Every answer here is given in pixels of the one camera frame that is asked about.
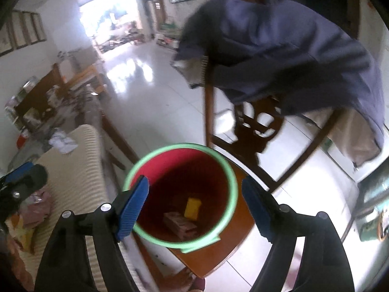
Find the red bin with green rim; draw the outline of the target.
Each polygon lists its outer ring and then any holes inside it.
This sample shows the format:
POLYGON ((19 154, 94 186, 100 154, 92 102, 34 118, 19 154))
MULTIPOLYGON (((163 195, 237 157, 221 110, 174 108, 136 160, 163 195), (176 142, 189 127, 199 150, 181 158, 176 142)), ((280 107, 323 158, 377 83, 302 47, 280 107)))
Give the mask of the red bin with green rim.
POLYGON ((148 196, 134 224, 147 241, 186 254, 220 241, 238 201, 238 183, 232 166, 217 151, 200 144, 181 143, 150 152, 129 171, 123 190, 144 176, 148 196), (168 213, 183 215, 189 199, 201 202, 196 233, 181 239, 167 225, 168 213))

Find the brown box in bin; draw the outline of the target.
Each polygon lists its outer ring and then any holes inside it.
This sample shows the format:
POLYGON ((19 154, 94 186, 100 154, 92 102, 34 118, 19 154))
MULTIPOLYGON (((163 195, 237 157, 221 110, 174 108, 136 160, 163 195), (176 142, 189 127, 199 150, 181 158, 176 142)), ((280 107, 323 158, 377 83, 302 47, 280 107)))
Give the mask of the brown box in bin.
POLYGON ((164 223, 182 241, 191 240, 197 234, 197 226, 178 212, 165 213, 164 223))

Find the wooden chair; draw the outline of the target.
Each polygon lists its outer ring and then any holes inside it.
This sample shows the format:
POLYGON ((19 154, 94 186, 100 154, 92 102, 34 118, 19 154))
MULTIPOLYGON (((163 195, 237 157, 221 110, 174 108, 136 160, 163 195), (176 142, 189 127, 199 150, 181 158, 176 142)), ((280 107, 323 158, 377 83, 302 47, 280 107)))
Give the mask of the wooden chair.
POLYGON ((219 147, 248 167, 267 187, 274 192, 281 187, 320 147, 324 139, 334 129, 344 111, 335 109, 331 112, 323 127, 317 132, 307 148, 279 177, 273 179, 262 167, 258 155, 265 151, 267 144, 280 132, 285 117, 277 111, 279 102, 267 97, 248 103, 253 108, 253 116, 245 113, 243 104, 233 107, 233 134, 236 140, 229 143, 216 136, 216 116, 214 113, 214 67, 209 64, 207 56, 202 58, 202 78, 204 86, 204 125, 205 141, 209 148, 219 147))

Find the white tissue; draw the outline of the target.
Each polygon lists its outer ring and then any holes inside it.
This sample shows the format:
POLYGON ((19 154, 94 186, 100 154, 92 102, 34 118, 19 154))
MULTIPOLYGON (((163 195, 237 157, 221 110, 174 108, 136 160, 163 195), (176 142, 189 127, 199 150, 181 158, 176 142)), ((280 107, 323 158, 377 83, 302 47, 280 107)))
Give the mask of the white tissue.
POLYGON ((49 145, 57 149, 62 154, 69 154, 74 151, 78 144, 75 140, 65 133, 65 131, 57 128, 49 139, 49 145))

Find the dark blue jacket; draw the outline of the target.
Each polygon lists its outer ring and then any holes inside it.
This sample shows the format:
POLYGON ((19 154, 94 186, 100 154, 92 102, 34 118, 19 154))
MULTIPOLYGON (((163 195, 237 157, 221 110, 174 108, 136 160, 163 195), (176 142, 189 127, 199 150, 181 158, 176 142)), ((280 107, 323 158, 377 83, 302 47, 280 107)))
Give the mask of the dark blue jacket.
POLYGON ((209 0, 186 22, 172 65, 192 87, 210 74, 231 103, 279 98, 284 115, 354 110, 376 151, 384 97, 372 55, 338 25, 290 0, 209 0))

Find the beige checkered table cloth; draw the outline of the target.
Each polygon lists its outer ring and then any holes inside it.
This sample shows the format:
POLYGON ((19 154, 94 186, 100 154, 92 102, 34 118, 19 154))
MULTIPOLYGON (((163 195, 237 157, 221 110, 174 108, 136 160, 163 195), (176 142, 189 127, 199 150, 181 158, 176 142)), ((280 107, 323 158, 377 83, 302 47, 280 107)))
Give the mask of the beige checkered table cloth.
MULTIPOLYGON (((57 149, 51 149, 36 163, 44 166, 47 171, 47 183, 44 187, 47 187, 52 196, 52 214, 47 219, 43 232, 37 236, 35 266, 31 272, 26 269, 6 224, 6 220, 14 213, 7 219, 1 219, 1 289, 3 291, 36 291, 35 279, 45 247, 64 211, 70 210, 76 215, 87 214, 102 204, 112 203, 115 200, 111 201, 107 195, 101 163, 101 144, 95 128, 90 125, 80 126, 72 131, 71 137, 78 144, 74 151, 62 154, 57 149)), ((106 288, 91 236, 86 237, 86 248, 97 290, 100 287, 106 288)), ((138 291, 142 291, 143 285, 138 275, 130 268, 125 258, 124 261, 139 288, 138 291)))

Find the wooden stool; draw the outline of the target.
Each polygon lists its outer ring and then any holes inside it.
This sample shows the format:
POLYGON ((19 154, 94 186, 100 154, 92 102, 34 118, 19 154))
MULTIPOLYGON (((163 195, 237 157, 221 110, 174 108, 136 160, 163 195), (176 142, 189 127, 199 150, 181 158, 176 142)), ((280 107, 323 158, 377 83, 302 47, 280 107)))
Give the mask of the wooden stool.
POLYGON ((254 220, 243 198, 241 184, 247 173, 229 160, 237 178, 239 194, 233 217, 227 227, 221 232, 220 240, 212 245, 189 253, 169 248, 189 270, 197 277, 205 278, 217 270, 243 244, 254 227, 254 220))

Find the yellow item in bin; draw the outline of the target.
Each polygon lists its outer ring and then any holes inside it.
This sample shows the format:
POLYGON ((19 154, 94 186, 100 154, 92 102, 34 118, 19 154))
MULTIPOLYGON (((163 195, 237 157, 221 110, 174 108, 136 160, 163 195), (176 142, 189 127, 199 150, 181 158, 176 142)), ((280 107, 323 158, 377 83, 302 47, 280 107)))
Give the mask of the yellow item in bin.
POLYGON ((201 200, 197 198, 188 198, 185 212, 184 212, 184 217, 193 221, 198 220, 198 214, 201 205, 202 205, 201 200))

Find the pink crumpled wrapper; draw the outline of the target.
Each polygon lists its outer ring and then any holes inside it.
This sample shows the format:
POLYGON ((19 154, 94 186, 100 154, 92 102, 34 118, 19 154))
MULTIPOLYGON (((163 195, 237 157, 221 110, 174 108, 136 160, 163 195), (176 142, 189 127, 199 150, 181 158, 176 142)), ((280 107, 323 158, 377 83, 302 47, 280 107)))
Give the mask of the pink crumpled wrapper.
POLYGON ((51 214, 52 196, 46 189, 40 189, 22 202, 19 212, 26 229, 33 229, 51 214))

